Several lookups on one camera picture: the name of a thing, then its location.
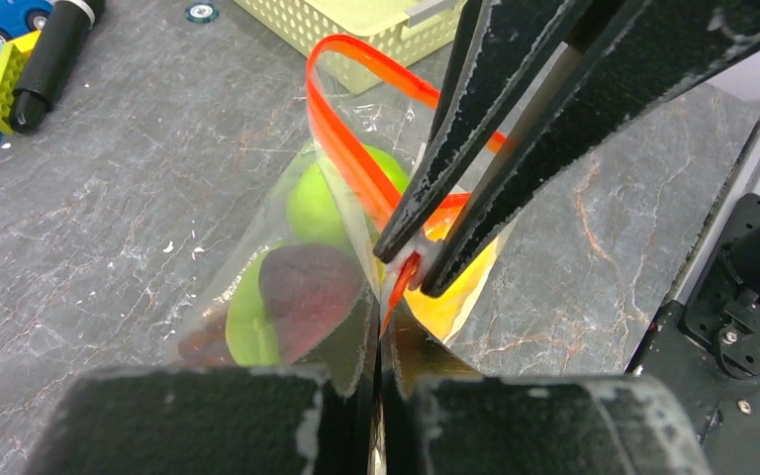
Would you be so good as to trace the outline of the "blue toy car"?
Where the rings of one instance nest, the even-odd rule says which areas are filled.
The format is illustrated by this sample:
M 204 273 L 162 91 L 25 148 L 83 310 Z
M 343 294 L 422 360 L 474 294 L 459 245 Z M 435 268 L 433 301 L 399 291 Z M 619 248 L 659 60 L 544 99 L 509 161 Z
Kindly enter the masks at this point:
M 0 0 L 0 44 L 41 30 L 51 10 L 45 0 Z

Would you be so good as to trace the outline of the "clear zip bag orange zipper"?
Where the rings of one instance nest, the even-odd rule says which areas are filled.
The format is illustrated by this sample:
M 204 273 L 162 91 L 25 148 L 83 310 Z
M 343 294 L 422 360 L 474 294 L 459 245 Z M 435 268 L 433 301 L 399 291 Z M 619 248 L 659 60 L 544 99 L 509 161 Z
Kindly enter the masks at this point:
M 312 50 L 307 63 L 312 139 L 292 158 L 257 210 L 236 251 L 206 293 L 197 300 L 180 328 L 172 333 L 166 351 L 170 362 L 238 365 L 227 346 L 226 323 L 229 302 L 239 277 L 266 249 L 272 251 L 290 244 L 315 243 L 301 242 L 295 237 L 286 213 L 289 193 L 310 166 L 311 160 L 306 153 L 311 149 L 317 154 L 316 161 L 350 239 L 352 252 L 341 251 L 356 260 L 362 269 L 364 282 L 357 301 L 364 292 L 375 297 L 377 328 L 380 330 L 386 329 L 390 314 L 400 307 L 408 308 L 414 317 L 404 298 L 404 293 L 410 290 L 408 275 L 388 270 L 373 256 L 372 248 L 418 165 L 414 160 L 382 150 L 377 140 L 358 133 L 341 118 L 339 103 L 333 96 L 333 82 L 327 72 L 327 65 L 335 60 L 372 75 L 394 93 L 429 108 L 437 104 L 439 95 L 433 86 L 368 43 L 345 34 L 322 39 Z

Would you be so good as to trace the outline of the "dark brown fruit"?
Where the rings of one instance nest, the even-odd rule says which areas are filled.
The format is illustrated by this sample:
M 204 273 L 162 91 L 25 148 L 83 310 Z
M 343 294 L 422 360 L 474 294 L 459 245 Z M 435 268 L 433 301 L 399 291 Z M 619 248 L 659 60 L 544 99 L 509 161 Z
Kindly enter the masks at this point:
M 313 349 L 350 314 L 362 292 L 359 263 L 320 243 L 281 246 L 262 260 L 258 289 L 283 362 Z

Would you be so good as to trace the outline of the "small round badge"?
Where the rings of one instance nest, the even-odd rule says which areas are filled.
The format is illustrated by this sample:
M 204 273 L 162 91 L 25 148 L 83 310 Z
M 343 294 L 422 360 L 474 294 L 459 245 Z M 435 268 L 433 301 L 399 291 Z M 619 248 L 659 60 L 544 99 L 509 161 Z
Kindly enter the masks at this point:
M 211 3 L 193 3 L 185 9 L 186 20 L 195 24 L 212 23 L 219 15 L 219 9 Z

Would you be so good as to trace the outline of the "black microphone on table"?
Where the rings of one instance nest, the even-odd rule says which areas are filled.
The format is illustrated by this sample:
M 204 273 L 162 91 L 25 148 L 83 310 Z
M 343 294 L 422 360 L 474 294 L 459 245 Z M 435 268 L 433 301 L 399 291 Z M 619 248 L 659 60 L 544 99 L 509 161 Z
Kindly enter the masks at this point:
M 56 1 L 13 91 L 12 129 L 35 132 L 60 99 L 105 0 Z

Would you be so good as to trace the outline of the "green plastic basket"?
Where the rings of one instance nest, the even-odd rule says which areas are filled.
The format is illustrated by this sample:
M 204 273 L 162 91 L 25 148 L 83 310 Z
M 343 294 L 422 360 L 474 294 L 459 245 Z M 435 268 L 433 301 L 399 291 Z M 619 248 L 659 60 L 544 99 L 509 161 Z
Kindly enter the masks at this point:
M 403 66 L 448 45 L 463 1 L 238 0 L 237 5 L 307 57 L 332 34 L 362 40 Z

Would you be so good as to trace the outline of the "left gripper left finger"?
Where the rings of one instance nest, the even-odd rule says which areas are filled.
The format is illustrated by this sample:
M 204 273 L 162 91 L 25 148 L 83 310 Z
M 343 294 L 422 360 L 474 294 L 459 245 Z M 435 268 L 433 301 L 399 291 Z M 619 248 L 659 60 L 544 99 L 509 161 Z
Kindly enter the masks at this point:
M 86 372 L 54 409 L 26 470 L 366 474 L 377 320 L 377 301 L 364 292 L 303 363 Z

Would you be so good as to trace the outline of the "yellow lemon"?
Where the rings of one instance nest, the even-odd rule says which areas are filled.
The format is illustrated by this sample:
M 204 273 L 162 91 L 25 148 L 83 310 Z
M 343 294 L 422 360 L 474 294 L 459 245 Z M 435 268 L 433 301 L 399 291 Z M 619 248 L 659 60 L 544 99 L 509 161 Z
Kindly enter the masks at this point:
M 448 343 L 466 323 L 496 262 L 502 244 L 495 238 L 438 298 L 407 290 L 404 298 L 414 317 L 442 343 Z

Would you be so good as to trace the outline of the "light green fruit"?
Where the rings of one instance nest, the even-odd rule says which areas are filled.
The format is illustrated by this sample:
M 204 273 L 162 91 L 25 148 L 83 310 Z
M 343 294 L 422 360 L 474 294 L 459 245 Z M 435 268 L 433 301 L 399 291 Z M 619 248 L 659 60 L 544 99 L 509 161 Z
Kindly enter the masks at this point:
M 261 296 L 258 280 L 263 259 L 271 249 L 259 253 L 239 277 L 229 302 L 226 342 L 240 366 L 269 366 L 281 362 L 278 337 Z

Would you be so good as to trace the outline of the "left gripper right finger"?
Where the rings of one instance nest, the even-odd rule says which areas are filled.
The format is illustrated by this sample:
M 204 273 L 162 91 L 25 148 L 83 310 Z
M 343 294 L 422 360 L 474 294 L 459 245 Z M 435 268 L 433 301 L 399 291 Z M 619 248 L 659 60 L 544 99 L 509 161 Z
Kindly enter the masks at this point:
M 408 308 L 380 342 L 390 474 L 705 474 L 673 394 L 647 376 L 486 376 Z

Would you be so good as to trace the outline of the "green apple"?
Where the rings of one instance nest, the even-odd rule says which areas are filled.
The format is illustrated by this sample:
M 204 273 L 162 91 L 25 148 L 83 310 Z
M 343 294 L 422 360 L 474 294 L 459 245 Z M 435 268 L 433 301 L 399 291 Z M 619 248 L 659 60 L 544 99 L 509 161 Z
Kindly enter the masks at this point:
M 352 252 L 349 236 L 341 221 L 327 181 L 314 150 L 306 153 L 310 166 L 301 174 L 286 201 L 287 219 L 301 242 L 315 242 Z

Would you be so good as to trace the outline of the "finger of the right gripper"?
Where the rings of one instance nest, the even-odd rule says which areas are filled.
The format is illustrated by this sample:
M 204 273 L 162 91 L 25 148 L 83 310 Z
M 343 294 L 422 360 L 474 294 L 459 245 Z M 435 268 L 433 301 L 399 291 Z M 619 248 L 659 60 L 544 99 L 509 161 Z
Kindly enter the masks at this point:
M 609 136 L 760 50 L 760 1 L 588 1 L 424 266 L 436 297 L 544 184 Z
M 420 166 L 377 240 L 392 262 L 502 124 L 588 1 L 469 1 L 462 9 Z

